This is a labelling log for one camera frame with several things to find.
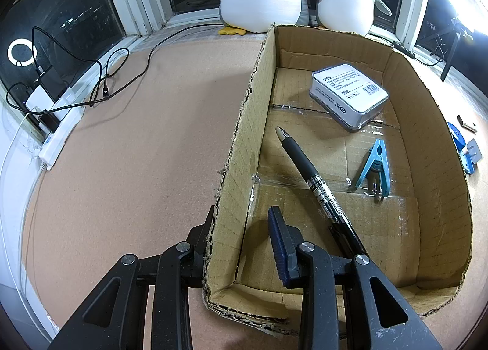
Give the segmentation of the black gel pen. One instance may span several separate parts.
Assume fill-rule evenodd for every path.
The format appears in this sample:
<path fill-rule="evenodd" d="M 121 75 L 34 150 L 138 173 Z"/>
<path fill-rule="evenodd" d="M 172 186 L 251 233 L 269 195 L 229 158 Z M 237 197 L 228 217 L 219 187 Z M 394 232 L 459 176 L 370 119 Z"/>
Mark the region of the black gel pen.
<path fill-rule="evenodd" d="M 368 257 L 364 244 L 337 198 L 299 144 L 280 126 L 275 127 L 275 132 L 284 151 L 314 194 L 323 214 L 329 219 L 332 236 L 341 253 L 347 258 L 354 258 L 358 254 Z"/>

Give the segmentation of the blue clothespin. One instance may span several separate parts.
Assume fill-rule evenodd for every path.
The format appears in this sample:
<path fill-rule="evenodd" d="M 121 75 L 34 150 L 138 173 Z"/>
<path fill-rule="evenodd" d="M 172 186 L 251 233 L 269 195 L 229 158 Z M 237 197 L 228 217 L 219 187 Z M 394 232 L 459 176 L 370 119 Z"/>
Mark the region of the blue clothespin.
<path fill-rule="evenodd" d="M 373 176 L 376 179 L 376 195 L 379 195 L 381 199 L 389 196 L 389 159 L 386 142 L 383 139 L 376 139 L 369 149 L 366 161 L 359 171 L 357 179 L 352 183 L 353 189 L 358 189 L 367 176 Z"/>

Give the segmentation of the brown cardboard box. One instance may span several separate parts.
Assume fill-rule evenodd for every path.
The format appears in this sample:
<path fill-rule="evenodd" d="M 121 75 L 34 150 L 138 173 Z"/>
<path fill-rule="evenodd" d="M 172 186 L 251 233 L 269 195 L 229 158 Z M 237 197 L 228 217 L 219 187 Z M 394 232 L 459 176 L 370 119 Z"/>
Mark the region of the brown cardboard box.
<path fill-rule="evenodd" d="M 312 72 L 349 63 L 389 92 L 382 113 L 345 130 L 309 96 Z M 413 66 L 356 34 L 271 29 L 251 73 L 218 189 L 203 274 L 208 309 L 268 332 L 296 334 L 301 290 L 278 278 L 267 229 L 273 205 L 310 242 L 339 254 L 330 223 L 283 150 L 286 130 L 317 167 L 366 251 L 416 312 L 436 313 L 458 293 L 472 248 L 467 179 L 447 122 Z M 386 142 L 390 194 L 352 183 L 376 139 Z"/>

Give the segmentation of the silver tin box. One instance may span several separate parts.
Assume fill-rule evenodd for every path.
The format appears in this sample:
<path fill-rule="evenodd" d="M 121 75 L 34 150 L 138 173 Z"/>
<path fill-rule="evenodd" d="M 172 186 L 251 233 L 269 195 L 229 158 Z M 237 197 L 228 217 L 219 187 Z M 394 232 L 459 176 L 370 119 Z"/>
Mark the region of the silver tin box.
<path fill-rule="evenodd" d="M 309 96 L 344 128 L 360 130 L 383 110 L 389 92 L 349 63 L 312 72 Z"/>

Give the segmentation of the white power strip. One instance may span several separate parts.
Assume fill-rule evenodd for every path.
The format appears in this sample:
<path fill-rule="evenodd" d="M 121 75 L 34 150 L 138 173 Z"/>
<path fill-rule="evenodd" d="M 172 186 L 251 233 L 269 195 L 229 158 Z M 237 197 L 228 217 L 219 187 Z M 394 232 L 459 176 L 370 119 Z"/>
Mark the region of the white power strip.
<path fill-rule="evenodd" d="M 56 163 L 56 160 L 65 146 L 66 140 L 74 130 L 74 127 L 81 121 L 84 115 L 84 108 L 82 106 L 69 109 L 65 108 L 56 111 L 54 115 L 59 120 L 59 126 L 56 131 L 51 132 L 47 136 L 41 151 L 38 154 L 38 158 L 48 171 L 50 171 Z"/>

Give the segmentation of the blue plastic card holder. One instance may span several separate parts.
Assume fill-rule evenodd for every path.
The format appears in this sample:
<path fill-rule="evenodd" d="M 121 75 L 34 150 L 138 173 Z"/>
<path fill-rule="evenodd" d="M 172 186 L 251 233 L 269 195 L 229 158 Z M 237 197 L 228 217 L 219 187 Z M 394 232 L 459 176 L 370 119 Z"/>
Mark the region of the blue plastic card holder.
<path fill-rule="evenodd" d="M 460 159 L 465 173 L 472 175 L 475 172 L 475 162 L 473 156 L 470 155 L 470 151 L 461 151 Z"/>

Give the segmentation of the round blue tape measure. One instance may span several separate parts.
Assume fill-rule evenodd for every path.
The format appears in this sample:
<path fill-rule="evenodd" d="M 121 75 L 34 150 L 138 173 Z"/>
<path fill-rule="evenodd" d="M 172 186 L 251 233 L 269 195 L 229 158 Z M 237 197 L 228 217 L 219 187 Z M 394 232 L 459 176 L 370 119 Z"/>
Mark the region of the round blue tape measure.
<path fill-rule="evenodd" d="M 463 151 L 464 147 L 466 147 L 466 140 L 464 139 L 463 135 L 458 130 L 458 128 L 455 125 L 453 125 L 451 122 L 448 122 L 447 126 L 449 128 L 450 134 L 452 136 L 452 140 L 456 145 L 458 152 Z"/>

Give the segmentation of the small dark usb stick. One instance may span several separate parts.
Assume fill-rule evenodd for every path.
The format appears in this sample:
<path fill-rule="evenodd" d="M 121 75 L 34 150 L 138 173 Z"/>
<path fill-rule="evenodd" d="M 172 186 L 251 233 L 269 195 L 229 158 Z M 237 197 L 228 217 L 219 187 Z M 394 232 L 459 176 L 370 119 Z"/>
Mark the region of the small dark usb stick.
<path fill-rule="evenodd" d="M 477 133 L 476 124 L 472 120 L 470 120 L 468 117 L 458 115 L 457 121 L 459 122 L 459 124 L 461 125 L 462 128 L 472 132 L 473 134 Z"/>

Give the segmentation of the white charger brick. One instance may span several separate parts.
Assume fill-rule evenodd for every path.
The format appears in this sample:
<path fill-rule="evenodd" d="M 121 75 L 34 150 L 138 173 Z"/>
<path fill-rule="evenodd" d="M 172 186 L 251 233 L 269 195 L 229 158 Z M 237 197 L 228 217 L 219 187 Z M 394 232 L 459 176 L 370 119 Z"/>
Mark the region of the white charger brick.
<path fill-rule="evenodd" d="M 49 111 L 53 105 L 53 100 L 42 85 L 38 85 L 26 101 L 27 109 L 35 112 Z"/>

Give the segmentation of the black tripod stand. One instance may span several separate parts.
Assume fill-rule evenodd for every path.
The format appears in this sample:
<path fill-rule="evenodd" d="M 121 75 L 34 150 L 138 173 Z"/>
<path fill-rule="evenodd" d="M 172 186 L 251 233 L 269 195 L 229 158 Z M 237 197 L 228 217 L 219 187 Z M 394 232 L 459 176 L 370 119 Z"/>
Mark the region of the black tripod stand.
<path fill-rule="evenodd" d="M 470 30 L 466 25 L 462 23 L 458 16 L 455 16 L 451 19 L 451 25 L 441 29 L 438 32 L 435 32 L 429 37 L 424 38 L 424 41 L 428 40 L 437 40 L 440 41 L 444 35 L 452 34 L 453 40 L 450 50 L 448 51 L 447 55 L 443 53 L 442 48 L 441 50 L 441 58 L 445 62 L 443 71 L 441 72 L 440 79 L 444 82 L 447 78 L 447 74 L 449 73 L 452 67 L 452 60 L 456 50 L 458 49 L 458 45 L 462 38 L 467 39 L 470 42 L 474 40 L 474 30 Z"/>

